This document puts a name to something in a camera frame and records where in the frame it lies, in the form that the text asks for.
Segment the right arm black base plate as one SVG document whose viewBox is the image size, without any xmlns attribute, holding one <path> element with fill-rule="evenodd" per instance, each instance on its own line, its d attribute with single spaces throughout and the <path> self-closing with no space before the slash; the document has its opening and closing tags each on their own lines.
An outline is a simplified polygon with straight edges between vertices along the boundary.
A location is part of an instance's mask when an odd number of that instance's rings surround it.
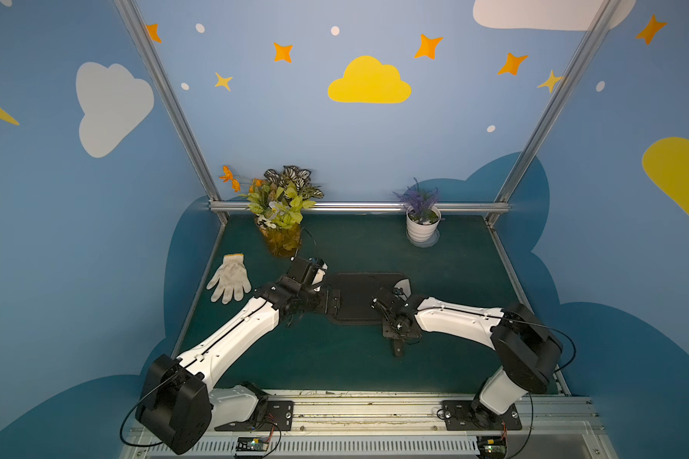
<svg viewBox="0 0 689 459">
<path fill-rule="evenodd" d="M 506 413 L 495 414 L 471 400 L 445 400 L 441 402 L 436 415 L 450 431 L 522 430 L 522 420 L 516 405 L 511 405 Z"/>
</svg>

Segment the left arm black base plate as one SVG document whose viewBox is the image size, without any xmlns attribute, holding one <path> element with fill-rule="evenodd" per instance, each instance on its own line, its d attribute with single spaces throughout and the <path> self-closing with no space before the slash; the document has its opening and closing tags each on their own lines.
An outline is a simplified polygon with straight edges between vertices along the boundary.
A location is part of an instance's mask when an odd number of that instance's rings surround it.
<svg viewBox="0 0 689 459">
<path fill-rule="evenodd" d="M 212 428 L 215 431 L 254 431 L 277 426 L 282 431 L 290 431 L 294 407 L 292 401 L 263 401 L 258 403 L 248 419 L 226 424 L 212 421 Z"/>
</svg>

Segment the black cutting board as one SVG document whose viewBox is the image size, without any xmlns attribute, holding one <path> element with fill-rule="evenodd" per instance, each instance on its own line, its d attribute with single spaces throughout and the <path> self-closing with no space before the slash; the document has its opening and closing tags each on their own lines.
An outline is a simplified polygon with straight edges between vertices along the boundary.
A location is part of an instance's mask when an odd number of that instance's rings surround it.
<svg viewBox="0 0 689 459">
<path fill-rule="evenodd" d="M 373 298 L 381 289 L 401 289 L 409 296 L 411 281 L 403 273 L 335 273 L 323 285 L 318 312 L 338 325 L 379 325 L 383 316 L 373 308 Z"/>
</svg>

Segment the cleaver knife black handle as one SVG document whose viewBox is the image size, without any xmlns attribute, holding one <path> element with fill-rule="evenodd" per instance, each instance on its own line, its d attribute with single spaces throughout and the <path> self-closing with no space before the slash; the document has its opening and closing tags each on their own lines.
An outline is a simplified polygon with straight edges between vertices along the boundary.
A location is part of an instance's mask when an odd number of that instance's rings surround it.
<svg viewBox="0 0 689 459">
<path fill-rule="evenodd" d="M 408 345 L 417 344 L 422 339 L 422 333 L 408 303 L 410 296 L 411 282 L 407 278 L 401 279 L 394 284 L 392 298 L 382 308 L 383 336 L 390 340 L 392 353 L 396 358 L 402 358 Z"/>
</svg>

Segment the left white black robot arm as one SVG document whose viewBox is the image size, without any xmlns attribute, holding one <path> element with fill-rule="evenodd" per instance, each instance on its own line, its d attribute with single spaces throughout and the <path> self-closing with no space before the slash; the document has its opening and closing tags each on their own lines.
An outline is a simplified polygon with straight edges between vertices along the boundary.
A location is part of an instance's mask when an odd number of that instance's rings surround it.
<svg viewBox="0 0 689 459">
<path fill-rule="evenodd" d="M 224 373 L 279 320 L 318 307 L 327 264 L 294 257 L 285 275 L 268 283 L 227 323 L 190 350 L 151 363 L 139 402 L 128 415 L 176 454 L 189 451 L 209 428 L 265 422 L 269 394 L 249 382 L 212 394 Z"/>
</svg>

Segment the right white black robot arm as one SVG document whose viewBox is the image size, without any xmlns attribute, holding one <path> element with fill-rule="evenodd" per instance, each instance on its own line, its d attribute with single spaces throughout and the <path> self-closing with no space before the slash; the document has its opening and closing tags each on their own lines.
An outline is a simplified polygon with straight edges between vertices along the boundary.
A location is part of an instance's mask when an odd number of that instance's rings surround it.
<svg viewBox="0 0 689 459">
<path fill-rule="evenodd" d="M 443 333 L 493 350 L 501 363 L 480 387 L 469 416 L 487 428 L 522 396 L 547 392 L 564 346 L 526 306 L 480 308 L 448 303 L 429 296 L 401 298 L 387 289 L 371 300 L 371 307 L 394 329 Z"/>
</svg>

